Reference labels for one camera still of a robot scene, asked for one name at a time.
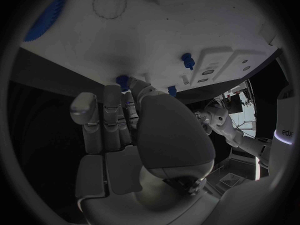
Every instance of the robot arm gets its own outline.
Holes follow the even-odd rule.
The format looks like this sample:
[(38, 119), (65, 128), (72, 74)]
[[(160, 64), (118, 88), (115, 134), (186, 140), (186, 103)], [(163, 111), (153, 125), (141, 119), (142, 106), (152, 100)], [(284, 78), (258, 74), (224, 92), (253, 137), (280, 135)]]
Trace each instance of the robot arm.
[(211, 133), (210, 129), (214, 130), (217, 134), (224, 136), (229, 145), (243, 149), (257, 157), (262, 167), (268, 167), (271, 149), (269, 143), (244, 136), (240, 129), (234, 128), (227, 109), (209, 106), (195, 115), (207, 134)]

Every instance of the vent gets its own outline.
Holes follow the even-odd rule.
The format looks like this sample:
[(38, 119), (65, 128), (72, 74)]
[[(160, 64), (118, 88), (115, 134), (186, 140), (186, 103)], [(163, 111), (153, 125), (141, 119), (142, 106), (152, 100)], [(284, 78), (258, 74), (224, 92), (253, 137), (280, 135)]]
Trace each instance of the vent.
[(225, 177), (223, 177), (220, 182), (226, 184), (229, 187), (234, 187), (235, 185), (239, 184), (238, 182), (242, 179), (242, 177), (237, 176), (233, 173), (228, 173)]

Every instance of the blue knob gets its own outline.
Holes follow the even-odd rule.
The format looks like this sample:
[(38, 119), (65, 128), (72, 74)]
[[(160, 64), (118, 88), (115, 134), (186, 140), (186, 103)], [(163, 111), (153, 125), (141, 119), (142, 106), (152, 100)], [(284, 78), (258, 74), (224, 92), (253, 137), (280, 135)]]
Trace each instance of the blue knob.
[(194, 59), (192, 59), (192, 55), (190, 53), (185, 53), (182, 55), (181, 59), (184, 63), (184, 66), (192, 71), (193, 66), (195, 65), (195, 61)]
[(172, 97), (176, 97), (176, 92), (177, 92), (177, 90), (176, 90), (176, 87), (175, 87), (175, 86), (169, 86), (169, 87), (167, 88), (167, 90), (168, 90), (168, 93), (169, 93)]
[(116, 78), (116, 83), (121, 86), (122, 92), (128, 91), (128, 89), (129, 89), (128, 84), (127, 84), (128, 80), (129, 80), (129, 77), (126, 75), (118, 76)]

